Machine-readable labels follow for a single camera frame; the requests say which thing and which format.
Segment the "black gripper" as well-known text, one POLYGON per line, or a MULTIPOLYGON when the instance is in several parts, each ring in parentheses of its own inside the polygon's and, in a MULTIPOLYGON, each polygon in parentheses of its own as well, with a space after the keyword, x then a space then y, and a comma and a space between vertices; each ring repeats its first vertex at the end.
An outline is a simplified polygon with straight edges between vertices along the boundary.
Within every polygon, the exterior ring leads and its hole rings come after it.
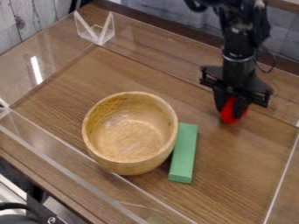
POLYGON ((249 74, 224 73, 221 66, 203 66, 200 71, 200 84, 212 89, 219 112, 229 96, 236 96, 232 106, 233 119, 240 119, 245 115, 251 103, 264 108, 268 106, 273 89, 257 77, 255 72, 249 74))

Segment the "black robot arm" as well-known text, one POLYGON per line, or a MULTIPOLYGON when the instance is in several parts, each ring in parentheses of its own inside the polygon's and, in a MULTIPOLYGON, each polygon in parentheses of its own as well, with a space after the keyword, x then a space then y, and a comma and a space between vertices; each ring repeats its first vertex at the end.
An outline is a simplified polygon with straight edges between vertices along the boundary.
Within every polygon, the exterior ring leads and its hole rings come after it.
POLYGON ((257 78, 257 48, 269 37, 265 0, 184 0, 195 12, 213 9, 224 38, 223 64, 200 68, 200 84, 213 93, 224 123, 235 123, 252 104, 268 106, 273 90, 257 78))

